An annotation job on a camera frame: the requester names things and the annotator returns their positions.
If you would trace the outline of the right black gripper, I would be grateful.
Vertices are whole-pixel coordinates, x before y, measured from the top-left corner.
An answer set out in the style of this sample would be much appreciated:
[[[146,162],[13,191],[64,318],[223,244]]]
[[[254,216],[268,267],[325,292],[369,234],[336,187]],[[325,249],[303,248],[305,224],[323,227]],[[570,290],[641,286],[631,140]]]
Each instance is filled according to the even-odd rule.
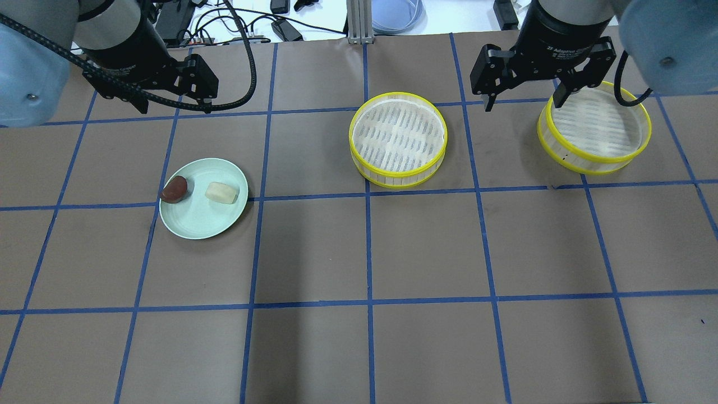
[[[530,3],[516,42],[508,49],[485,44],[470,72],[470,89],[485,112],[495,96],[524,82],[558,79],[555,108],[575,90],[605,79],[616,57],[604,35],[615,16],[609,3]]]

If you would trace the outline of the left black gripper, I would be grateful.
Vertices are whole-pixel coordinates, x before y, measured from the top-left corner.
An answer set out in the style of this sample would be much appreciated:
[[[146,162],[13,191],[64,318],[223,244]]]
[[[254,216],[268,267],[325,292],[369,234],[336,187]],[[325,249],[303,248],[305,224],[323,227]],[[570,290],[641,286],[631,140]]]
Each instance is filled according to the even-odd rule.
[[[108,74],[145,90],[176,95],[217,95],[219,79],[199,54],[183,61],[170,56],[154,26],[144,17],[79,21],[75,43]],[[202,113],[213,112],[213,98],[197,98]]]

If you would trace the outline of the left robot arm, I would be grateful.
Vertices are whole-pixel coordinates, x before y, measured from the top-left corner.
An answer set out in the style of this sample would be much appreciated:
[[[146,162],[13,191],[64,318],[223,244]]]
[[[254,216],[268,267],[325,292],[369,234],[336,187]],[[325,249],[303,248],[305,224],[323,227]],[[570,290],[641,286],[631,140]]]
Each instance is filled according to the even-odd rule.
[[[199,103],[218,95],[218,77],[201,57],[178,61],[153,25],[149,1],[3,1],[2,16],[68,51],[76,44],[91,69],[83,76],[105,99],[146,113],[149,101],[100,79],[100,70],[142,90],[166,90]],[[70,62],[48,46],[2,25],[2,126],[48,122],[70,75]]]

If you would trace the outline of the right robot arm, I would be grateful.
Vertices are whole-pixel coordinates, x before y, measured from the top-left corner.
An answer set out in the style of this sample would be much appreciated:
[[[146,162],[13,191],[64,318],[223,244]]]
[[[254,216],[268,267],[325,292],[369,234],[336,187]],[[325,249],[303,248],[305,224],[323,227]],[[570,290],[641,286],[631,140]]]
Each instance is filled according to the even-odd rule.
[[[532,1],[511,49],[482,47],[470,87],[489,112],[505,90],[558,79],[560,108],[618,62],[614,97],[624,107],[653,92],[700,94],[717,82],[716,13],[715,1]]]

